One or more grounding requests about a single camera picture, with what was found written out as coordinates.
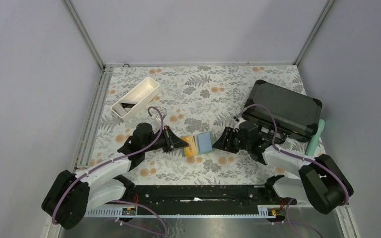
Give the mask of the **green card holder wallet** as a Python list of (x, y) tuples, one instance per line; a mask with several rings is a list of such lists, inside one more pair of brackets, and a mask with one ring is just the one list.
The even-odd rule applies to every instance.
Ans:
[(193, 135), (196, 137), (197, 146), (198, 146), (198, 155), (210, 153), (213, 151), (212, 145), (214, 143), (215, 137), (211, 131), (200, 133), (198, 135)]

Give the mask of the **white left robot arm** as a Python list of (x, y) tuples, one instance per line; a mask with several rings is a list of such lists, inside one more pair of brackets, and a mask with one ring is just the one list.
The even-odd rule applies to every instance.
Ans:
[(140, 123), (118, 149), (120, 157), (104, 160), (81, 172), (60, 172), (44, 198), (41, 209), (51, 216), (55, 224), (69, 230), (96, 207), (113, 200), (123, 204), (133, 200), (133, 189), (118, 177), (143, 162), (146, 152), (161, 149), (169, 153), (188, 146), (167, 125), (153, 132), (150, 124)]

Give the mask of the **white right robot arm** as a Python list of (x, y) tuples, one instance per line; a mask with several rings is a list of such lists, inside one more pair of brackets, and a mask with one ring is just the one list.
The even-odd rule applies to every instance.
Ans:
[(275, 176), (268, 180), (264, 196), (271, 204), (294, 198), (328, 214), (348, 203), (354, 189), (332, 157), (293, 154), (276, 144), (281, 139), (275, 135), (274, 130), (246, 121), (237, 128), (226, 127), (212, 147), (235, 154), (246, 151), (256, 162), (295, 175), (295, 178)]

